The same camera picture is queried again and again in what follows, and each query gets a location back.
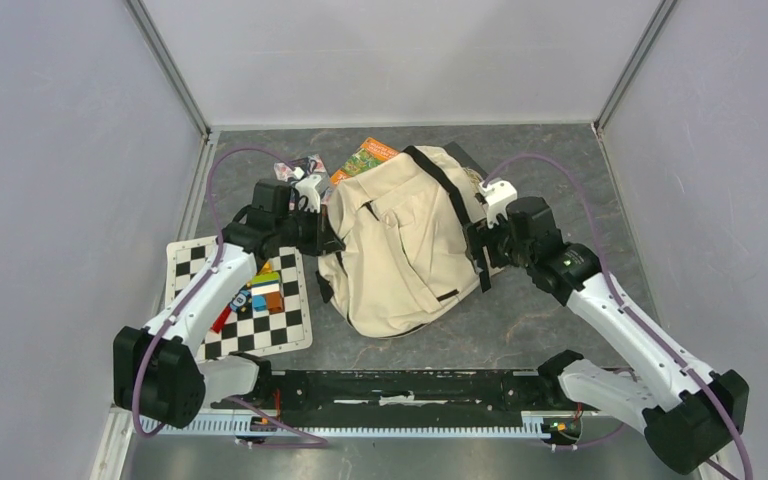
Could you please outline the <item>cream canvas backpack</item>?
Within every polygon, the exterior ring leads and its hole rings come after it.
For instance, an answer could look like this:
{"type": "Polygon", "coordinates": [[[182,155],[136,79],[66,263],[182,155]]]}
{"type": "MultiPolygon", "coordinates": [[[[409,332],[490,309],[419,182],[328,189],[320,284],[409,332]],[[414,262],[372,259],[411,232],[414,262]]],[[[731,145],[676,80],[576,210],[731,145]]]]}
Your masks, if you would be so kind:
{"type": "Polygon", "coordinates": [[[485,217],[477,184],[439,146],[409,146],[343,180],[326,208],[345,250],[318,259],[323,299],[370,338],[447,313],[481,285],[463,230],[485,217]]]}

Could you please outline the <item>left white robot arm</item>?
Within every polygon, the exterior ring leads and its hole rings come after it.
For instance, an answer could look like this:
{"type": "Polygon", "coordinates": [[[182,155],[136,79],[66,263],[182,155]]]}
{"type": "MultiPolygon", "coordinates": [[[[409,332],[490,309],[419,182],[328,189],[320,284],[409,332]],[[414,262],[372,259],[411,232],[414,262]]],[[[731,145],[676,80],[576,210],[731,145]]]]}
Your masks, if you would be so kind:
{"type": "Polygon", "coordinates": [[[256,183],[252,200],[222,228],[216,247],[172,303],[143,327],[124,327],[113,341],[113,398],[130,411],[135,430],[142,418],[160,427],[184,428],[204,407],[239,397],[250,407],[274,394],[269,361],[235,352],[199,361],[208,331],[281,248],[322,256],[343,247],[322,212],[323,179],[311,175],[256,183]]]}

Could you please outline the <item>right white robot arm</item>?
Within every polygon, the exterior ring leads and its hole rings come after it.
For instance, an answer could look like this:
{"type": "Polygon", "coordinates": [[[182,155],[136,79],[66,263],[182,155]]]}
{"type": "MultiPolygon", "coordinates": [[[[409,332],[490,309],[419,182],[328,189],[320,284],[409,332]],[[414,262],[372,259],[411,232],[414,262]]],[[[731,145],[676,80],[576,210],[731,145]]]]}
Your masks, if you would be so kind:
{"type": "Polygon", "coordinates": [[[493,200],[481,194],[485,218],[467,225],[478,264],[518,267],[533,284],[583,319],[627,362],[634,379],[566,350],[538,369],[540,400],[592,406],[639,432],[668,468],[687,475],[728,444],[745,447],[749,385],[735,370],[718,372],[689,353],[620,288],[589,247],[564,240],[541,197],[493,200]]]}

